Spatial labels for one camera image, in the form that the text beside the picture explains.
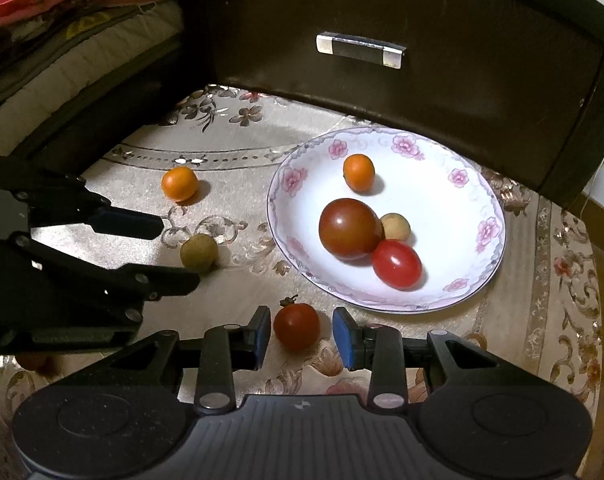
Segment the metal handle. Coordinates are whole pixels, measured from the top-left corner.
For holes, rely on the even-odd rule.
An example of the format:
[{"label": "metal handle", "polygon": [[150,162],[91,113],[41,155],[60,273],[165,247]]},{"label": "metal handle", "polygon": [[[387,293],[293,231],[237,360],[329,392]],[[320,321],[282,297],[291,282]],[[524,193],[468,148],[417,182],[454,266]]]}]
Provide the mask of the metal handle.
[{"label": "metal handle", "polygon": [[337,32],[323,32],[316,37],[317,51],[322,54],[351,57],[390,68],[400,68],[405,46],[386,41],[348,36]]}]

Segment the red tomato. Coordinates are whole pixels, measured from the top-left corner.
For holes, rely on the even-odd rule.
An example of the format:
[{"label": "red tomato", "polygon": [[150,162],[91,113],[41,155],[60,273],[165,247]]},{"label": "red tomato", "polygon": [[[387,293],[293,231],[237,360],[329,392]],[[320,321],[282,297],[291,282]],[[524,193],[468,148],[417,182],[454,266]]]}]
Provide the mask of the red tomato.
[{"label": "red tomato", "polygon": [[422,275],[418,254],[400,240],[382,240],[371,259],[378,278],[393,288],[410,288]]},{"label": "red tomato", "polygon": [[320,337],[320,318],[309,304],[290,304],[275,315],[273,331],[285,347],[300,352]]}]

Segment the plate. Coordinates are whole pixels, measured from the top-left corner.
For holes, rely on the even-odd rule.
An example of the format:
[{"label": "plate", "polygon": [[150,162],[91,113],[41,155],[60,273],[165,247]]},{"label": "plate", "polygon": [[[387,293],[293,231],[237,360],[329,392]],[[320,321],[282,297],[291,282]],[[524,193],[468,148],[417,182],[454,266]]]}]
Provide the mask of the plate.
[{"label": "plate", "polygon": [[[344,159],[365,153],[376,182],[358,194],[342,176]],[[385,285],[370,262],[343,262],[320,243],[324,207],[355,198],[381,218],[400,213],[424,266],[412,290]],[[504,215],[489,183],[466,158],[434,140],[391,128],[350,128],[304,143],[276,171],[267,198],[274,240],[307,279],[337,298],[382,312],[413,314],[465,300],[502,260]]]}]

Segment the fruit on plate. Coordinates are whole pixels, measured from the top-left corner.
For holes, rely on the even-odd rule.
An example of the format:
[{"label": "fruit on plate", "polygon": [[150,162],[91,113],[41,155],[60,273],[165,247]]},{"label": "fruit on plate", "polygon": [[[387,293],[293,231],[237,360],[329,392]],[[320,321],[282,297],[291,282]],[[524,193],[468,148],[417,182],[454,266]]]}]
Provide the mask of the fruit on plate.
[{"label": "fruit on plate", "polygon": [[329,202],[320,215],[318,231],[324,248],[342,260],[370,254],[382,239],[378,216],[364,202],[353,198]]},{"label": "fruit on plate", "polygon": [[382,231],[387,240],[406,241],[411,236],[411,226],[402,215],[398,213],[387,213],[380,221],[382,222]]},{"label": "fruit on plate", "polygon": [[378,278],[399,290],[411,288],[422,275],[420,257],[412,247],[399,240],[382,240],[371,260]]},{"label": "fruit on plate", "polygon": [[287,349],[300,352],[320,338],[320,318],[307,303],[289,304],[275,315],[273,331]]},{"label": "fruit on plate", "polygon": [[217,257],[217,242],[204,233],[193,235],[180,248],[182,265],[201,274],[210,270]]},{"label": "fruit on plate", "polygon": [[162,177],[162,191],[175,202],[188,200],[198,190],[198,177],[193,170],[178,166],[167,171]]},{"label": "fruit on plate", "polygon": [[373,162],[362,153],[349,155],[342,165],[342,173],[346,183],[356,193],[370,190],[376,179],[376,169]]}]

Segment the tablecloth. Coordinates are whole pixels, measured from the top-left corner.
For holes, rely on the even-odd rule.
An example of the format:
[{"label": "tablecloth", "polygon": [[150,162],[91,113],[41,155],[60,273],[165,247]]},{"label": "tablecloth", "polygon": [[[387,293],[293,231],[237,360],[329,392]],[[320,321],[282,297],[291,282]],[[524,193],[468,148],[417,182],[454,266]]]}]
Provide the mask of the tablecloth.
[{"label": "tablecloth", "polygon": [[[147,303],[139,338],[174,329],[182,338],[201,337],[213,326],[245,324],[260,304],[271,308],[298,294],[320,313],[320,342],[300,355],[272,338],[264,367],[237,371],[238,400],[248,393],[360,392],[369,372],[342,366],[331,337],[330,318],[344,305],[357,322],[398,328],[424,338],[445,329],[551,381],[576,395],[595,418],[602,358],[600,300],[592,248],[584,224],[551,203],[487,168],[480,168],[506,213],[504,259],[478,294],[445,310],[399,316],[361,309],[323,292],[293,269],[276,247],[266,222],[266,192],[277,165],[300,143],[351,126],[375,128],[323,108],[217,85],[194,92],[159,124],[144,126],[115,146],[86,173],[87,186],[114,206],[163,216],[156,240],[97,235],[87,226],[36,230],[34,238],[109,268],[126,262],[179,266],[179,245],[195,232],[220,244],[218,268],[184,298]],[[191,205],[175,205],[160,189],[163,171],[192,167],[201,186]],[[22,471],[10,439],[19,403],[38,388],[102,354],[66,356],[60,369],[43,376],[0,356],[0,478]],[[187,370],[179,393],[192,399],[196,370]],[[420,370],[407,370],[411,400],[424,398]]]}]

